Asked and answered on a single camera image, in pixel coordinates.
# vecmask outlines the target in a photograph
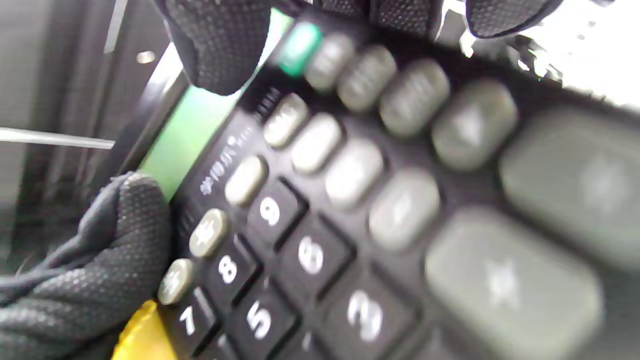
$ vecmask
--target textured glove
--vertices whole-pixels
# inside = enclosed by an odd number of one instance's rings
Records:
[[[443,1],[315,0],[314,3],[324,10],[366,17],[375,24],[426,37],[440,23]],[[466,0],[467,23],[477,37],[501,37],[539,23],[561,2]],[[156,0],[156,3],[194,85],[228,95],[247,82],[267,39],[271,1]]]
[[[110,359],[169,255],[170,216],[157,183],[134,173],[114,179],[75,237],[32,271],[0,278],[0,358]]]

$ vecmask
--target large gray key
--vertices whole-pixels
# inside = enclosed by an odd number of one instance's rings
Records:
[[[427,254],[426,275],[442,303],[503,359],[566,359],[602,321],[593,271],[489,208],[454,215]]]
[[[534,123],[500,164],[509,199],[610,265],[640,270],[640,135],[571,109]]]

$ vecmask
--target white number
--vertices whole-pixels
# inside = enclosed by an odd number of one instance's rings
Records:
[[[193,306],[187,307],[180,315],[180,321],[184,322],[187,328],[187,336],[193,335],[196,331],[196,325],[193,323]]]
[[[360,326],[360,338],[370,343],[374,341],[382,329],[382,308],[371,300],[366,292],[356,290],[347,308],[347,319],[351,326]]]
[[[256,339],[262,340],[269,333],[271,327],[271,314],[267,309],[259,309],[260,302],[253,303],[249,313],[246,315],[246,321],[249,323],[249,327],[253,331],[253,335]]]
[[[265,197],[260,203],[260,216],[269,224],[274,226],[280,220],[280,208],[276,200],[271,197]]]
[[[222,259],[220,259],[218,272],[222,275],[222,281],[224,281],[225,284],[230,284],[236,278],[238,267],[236,266],[236,263],[231,260],[229,255],[224,255]]]
[[[322,247],[311,241],[311,237],[305,236],[298,247],[298,260],[302,268],[309,274],[319,273],[324,261]]]

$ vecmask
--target calculator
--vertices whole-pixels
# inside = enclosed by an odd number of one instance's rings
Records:
[[[640,356],[640,118],[309,9],[173,198],[180,359]]]

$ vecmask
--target gloved finger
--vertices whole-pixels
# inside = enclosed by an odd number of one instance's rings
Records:
[[[425,37],[439,17],[442,0],[323,0],[322,8]]]
[[[425,37],[441,9],[442,0],[380,0],[376,22]]]
[[[64,249],[34,271],[78,265],[74,254],[86,263],[33,284],[0,309],[3,360],[61,359],[78,350],[91,354],[87,345],[121,329],[153,296],[170,255],[169,210],[157,183],[140,174],[115,179]],[[113,350],[114,344],[102,344]]]
[[[156,0],[191,82],[233,94],[251,77],[267,40],[271,1]]]
[[[503,37],[536,25],[561,3],[562,0],[467,0],[467,24],[476,37]]]
[[[348,16],[363,16],[368,11],[367,0],[323,0],[322,9]]]

